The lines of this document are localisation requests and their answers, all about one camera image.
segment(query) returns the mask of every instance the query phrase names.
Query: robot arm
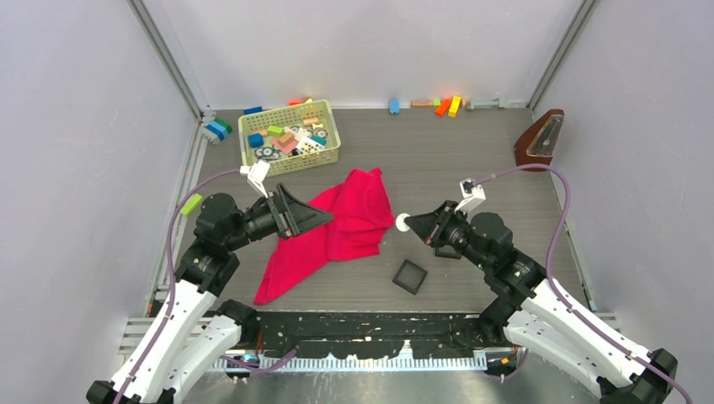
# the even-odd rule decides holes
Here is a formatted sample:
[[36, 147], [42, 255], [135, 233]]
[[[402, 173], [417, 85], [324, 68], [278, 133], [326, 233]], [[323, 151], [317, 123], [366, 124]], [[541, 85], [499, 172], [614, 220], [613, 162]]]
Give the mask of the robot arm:
[[[485, 199], [481, 187], [462, 181], [461, 191], [464, 201], [447, 200], [422, 215], [402, 214], [397, 227], [412, 230], [427, 246], [454, 248], [484, 272], [497, 298], [481, 314], [478, 331], [491, 343], [507, 340], [539, 354], [601, 397], [603, 404], [664, 402], [672, 386], [634, 359], [644, 359], [674, 378], [676, 358], [664, 349], [650, 352], [620, 335], [553, 280], [571, 304], [568, 309], [551, 288], [545, 268], [514, 247], [513, 233], [500, 216], [482, 212], [471, 222], [466, 219]], [[631, 354], [615, 349], [601, 333]]]
[[[275, 193], [267, 193], [262, 185], [267, 170], [258, 173], [260, 168], [244, 170], [248, 182], [261, 194], [249, 209], [238, 209], [228, 194], [213, 194], [205, 200], [196, 220], [196, 239], [176, 269], [172, 300], [162, 307], [135, 352], [111, 380], [92, 384], [87, 393], [90, 403], [179, 404], [221, 354], [253, 339], [258, 332], [255, 310], [227, 300], [203, 332], [182, 350], [198, 320], [238, 268], [233, 251], [274, 233], [282, 238], [297, 237], [332, 219], [329, 213], [300, 202], [282, 184]], [[167, 317], [169, 306], [173, 309]], [[147, 353], [164, 318], [168, 319], [166, 325]], [[132, 374], [137, 362], [141, 366]], [[126, 380], [129, 382], [122, 391]]]

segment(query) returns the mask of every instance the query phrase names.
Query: red cloth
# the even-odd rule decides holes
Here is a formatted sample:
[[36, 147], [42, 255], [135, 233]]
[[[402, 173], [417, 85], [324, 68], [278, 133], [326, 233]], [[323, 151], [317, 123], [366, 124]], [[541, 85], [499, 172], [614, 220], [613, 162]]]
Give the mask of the red cloth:
[[265, 305], [282, 296], [330, 261], [379, 254], [379, 243], [394, 214], [381, 181], [381, 170], [353, 170], [344, 180], [310, 201], [333, 214], [333, 221], [288, 240], [279, 239], [253, 303]]

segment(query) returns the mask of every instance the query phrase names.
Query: metronome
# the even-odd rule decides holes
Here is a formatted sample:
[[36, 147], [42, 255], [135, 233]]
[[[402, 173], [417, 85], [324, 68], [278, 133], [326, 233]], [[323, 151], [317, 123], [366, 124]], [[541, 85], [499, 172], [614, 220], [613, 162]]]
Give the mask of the metronome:
[[[563, 119], [565, 119], [565, 113], [562, 109], [551, 109], [523, 132], [514, 145], [516, 165], [522, 166], [533, 162], [550, 164]], [[525, 171], [545, 170], [543, 168], [527, 168]]]

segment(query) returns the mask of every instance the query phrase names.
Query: red block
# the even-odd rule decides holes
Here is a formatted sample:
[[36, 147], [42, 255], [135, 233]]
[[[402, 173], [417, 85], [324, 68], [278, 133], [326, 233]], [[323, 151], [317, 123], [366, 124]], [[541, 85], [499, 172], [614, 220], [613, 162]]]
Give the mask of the red block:
[[446, 98], [441, 101], [441, 105], [434, 111], [437, 116], [444, 116], [444, 113], [449, 110], [451, 106], [451, 98]]

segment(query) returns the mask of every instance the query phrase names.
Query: white round object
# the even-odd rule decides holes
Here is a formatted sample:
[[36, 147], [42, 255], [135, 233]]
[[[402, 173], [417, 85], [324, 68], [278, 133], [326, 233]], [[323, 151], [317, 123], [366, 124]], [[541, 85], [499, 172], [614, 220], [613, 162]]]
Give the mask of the white round object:
[[404, 222], [404, 219], [407, 219], [409, 216], [410, 214], [408, 213], [400, 213], [399, 216], [397, 216], [397, 230], [402, 233], [412, 230], [407, 226], [407, 223]]

